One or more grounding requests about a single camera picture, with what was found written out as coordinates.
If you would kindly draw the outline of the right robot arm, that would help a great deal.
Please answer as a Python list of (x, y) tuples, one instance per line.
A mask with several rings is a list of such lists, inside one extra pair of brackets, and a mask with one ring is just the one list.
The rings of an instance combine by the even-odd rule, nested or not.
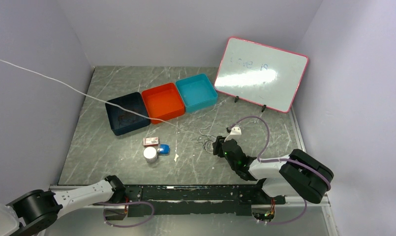
[(278, 196), (300, 196), (318, 204), (334, 178), (331, 169), (301, 149), (283, 157), (259, 159), (246, 155), (236, 140), (217, 136), (213, 154), (225, 158), (241, 179), (262, 182), (254, 191), (262, 204)]

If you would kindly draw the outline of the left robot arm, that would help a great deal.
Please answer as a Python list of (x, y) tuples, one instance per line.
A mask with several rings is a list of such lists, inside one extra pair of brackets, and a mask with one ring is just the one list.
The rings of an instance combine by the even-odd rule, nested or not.
[(0, 236), (35, 236), (77, 209), (98, 203), (120, 204), (125, 191), (115, 175), (71, 190), (30, 191), (5, 205), (0, 203)]

